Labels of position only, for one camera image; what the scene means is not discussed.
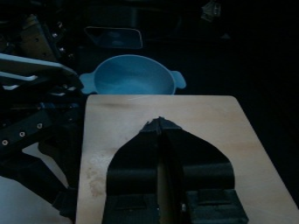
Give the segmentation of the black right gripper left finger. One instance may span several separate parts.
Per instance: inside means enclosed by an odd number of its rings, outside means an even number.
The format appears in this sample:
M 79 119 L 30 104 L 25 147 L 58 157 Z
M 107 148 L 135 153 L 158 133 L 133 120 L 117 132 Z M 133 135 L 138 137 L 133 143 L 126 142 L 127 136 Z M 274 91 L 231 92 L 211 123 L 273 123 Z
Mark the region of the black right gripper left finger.
M 117 151 L 107 168 L 102 224 L 159 224 L 159 136 L 154 119 Z

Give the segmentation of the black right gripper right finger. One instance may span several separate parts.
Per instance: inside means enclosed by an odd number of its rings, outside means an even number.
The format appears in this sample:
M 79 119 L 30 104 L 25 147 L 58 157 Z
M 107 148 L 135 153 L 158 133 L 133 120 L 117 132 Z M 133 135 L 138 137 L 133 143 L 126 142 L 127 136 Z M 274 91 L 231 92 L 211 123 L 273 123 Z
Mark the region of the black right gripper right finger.
M 221 150 L 161 118 L 161 147 L 175 224 L 249 224 L 233 164 Z

